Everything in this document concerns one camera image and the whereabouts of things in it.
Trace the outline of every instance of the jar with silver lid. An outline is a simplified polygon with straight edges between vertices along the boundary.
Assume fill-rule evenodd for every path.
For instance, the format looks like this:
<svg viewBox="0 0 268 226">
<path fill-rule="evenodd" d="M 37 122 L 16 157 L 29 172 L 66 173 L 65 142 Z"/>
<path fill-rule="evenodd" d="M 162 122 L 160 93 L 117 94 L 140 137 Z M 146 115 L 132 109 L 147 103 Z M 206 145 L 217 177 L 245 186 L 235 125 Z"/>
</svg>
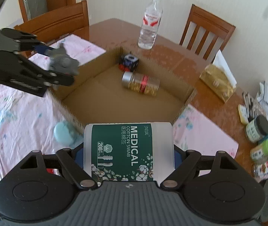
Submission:
<svg viewBox="0 0 268 226">
<path fill-rule="evenodd" d="M 125 72 L 121 84 L 135 92 L 156 96 L 160 80 L 139 73 Z"/>
</svg>

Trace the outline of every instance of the rubik's cube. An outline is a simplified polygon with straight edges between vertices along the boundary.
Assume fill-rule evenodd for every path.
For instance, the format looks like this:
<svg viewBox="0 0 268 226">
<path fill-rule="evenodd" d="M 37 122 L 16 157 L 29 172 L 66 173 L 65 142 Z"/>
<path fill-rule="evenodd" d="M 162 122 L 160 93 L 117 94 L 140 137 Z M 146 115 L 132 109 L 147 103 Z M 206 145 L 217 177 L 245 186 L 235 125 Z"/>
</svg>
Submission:
<svg viewBox="0 0 268 226">
<path fill-rule="evenodd" d="M 126 56 L 124 56 L 121 59 L 118 67 L 122 71 L 133 72 L 138 66 L 138 61 L 139 61 L 139 59 L 137 57 L 135 57 L 134 55 L 127 54 Z"/>
</svg>

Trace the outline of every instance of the gold tissue box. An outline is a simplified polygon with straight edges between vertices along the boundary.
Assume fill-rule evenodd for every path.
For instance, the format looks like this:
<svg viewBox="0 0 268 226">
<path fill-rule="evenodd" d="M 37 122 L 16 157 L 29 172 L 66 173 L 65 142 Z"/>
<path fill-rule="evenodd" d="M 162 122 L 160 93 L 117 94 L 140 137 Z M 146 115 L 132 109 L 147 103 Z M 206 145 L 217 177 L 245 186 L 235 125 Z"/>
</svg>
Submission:
<svg viewBox="0 0 268 226">
<path fill-rule="evenodd" d="M 208 65 L 200 79 L 226 103 L 235 92 L 225 73 L 213 64 Z"/>
</svg>

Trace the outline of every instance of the cardboard box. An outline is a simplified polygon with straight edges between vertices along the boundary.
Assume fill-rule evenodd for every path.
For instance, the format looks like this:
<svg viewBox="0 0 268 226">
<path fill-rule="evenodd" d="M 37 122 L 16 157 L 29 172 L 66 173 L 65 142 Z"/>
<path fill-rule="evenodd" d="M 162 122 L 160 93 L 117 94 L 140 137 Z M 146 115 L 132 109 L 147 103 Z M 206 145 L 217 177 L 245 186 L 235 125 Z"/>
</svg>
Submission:
<svg viewBox="0 0 268 226">
<path fill-rule="evenodd" d="M 79 67 L 70 87 L 59 86 L 53 95 L 83 126 L 90 123 L 171 122 L 191 102 L 196 90 L 156 62 L 139 58 L 137 72 L 160 79 L 156 97 L 139 94 L 121 85 L 118 68 L 123 47 L 107 51 Z"/>
</svg>

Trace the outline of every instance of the gray gripper pad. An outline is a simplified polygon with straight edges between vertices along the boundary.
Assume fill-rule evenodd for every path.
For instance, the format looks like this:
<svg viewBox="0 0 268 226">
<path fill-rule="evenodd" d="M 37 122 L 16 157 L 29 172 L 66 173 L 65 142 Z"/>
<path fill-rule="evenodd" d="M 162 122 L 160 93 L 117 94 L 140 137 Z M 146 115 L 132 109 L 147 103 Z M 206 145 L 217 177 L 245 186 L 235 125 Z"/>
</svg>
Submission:
<svg viewBox="0 0 268 226">
<path fill-rule="evenodd" d="M 176 192 L 156 182 L 105 181 L 100 188 L 80 192 L 60 215 L 36 223 L 0 220 L 0 226 L 201 226 L 219 225 L 192 213 Z M 257 221 L 239 224 L 259 226 Z"/>
</svg>

